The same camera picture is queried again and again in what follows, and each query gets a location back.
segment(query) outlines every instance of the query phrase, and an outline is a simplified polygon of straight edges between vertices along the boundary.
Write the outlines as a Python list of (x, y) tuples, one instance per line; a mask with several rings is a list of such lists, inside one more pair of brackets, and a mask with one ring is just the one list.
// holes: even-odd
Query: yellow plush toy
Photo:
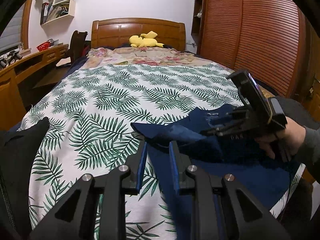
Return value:
[(155, 32), (151, 31), (148, 34), (141, 34), (140, 37), (138, 35), (131, 36), (129, 39), (129, 42), (131, 44), (131, 47), (138, 47), (138, 48), (143, 48), (143, 47), (161, 47), (163, 48), (162, 43), (158, 43), (157, 40), (155, 40), (155, 37), (158, 34)]

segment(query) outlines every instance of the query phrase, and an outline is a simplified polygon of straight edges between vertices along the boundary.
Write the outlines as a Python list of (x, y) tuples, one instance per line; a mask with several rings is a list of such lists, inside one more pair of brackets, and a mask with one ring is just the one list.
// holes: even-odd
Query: shirt sleeve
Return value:
[(294, 158), (305, 164), (310, 174), (320, 182), (320, 129), (305, 128), (306, 137)]

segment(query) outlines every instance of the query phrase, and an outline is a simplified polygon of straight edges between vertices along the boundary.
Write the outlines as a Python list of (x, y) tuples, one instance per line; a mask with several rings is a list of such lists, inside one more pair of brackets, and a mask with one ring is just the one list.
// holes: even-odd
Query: wardrobe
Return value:
[(203, 0), (198, 54), (293, 97), (306, 62), (305, 17), (292, 0)]

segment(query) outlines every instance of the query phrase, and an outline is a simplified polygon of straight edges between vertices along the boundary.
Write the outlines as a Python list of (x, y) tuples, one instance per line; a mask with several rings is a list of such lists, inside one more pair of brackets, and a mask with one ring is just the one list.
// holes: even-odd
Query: person's arm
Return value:
[[(290, 155), (294, 159), (306, 165), (310, 174), (320, 182), (320, 129), (312, 130), (298, 125), (294, 120), (287, 117), (286, 129), (276, 133), (279, 139), (284, 139)], [(276, 136), (270, 134), (255, 140), (266, 154), (274, 159), (275, 153), (271, 149), (270, 142), (275, 141)]]

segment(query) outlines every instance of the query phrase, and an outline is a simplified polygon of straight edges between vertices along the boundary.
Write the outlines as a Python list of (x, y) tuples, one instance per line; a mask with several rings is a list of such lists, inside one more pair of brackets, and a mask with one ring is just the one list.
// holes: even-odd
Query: wooden window frame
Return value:
[(21, 42), (23, 42), (23, 49), (29, 48), (29, 18), (32, 0), (26, 0), (21, 23)]

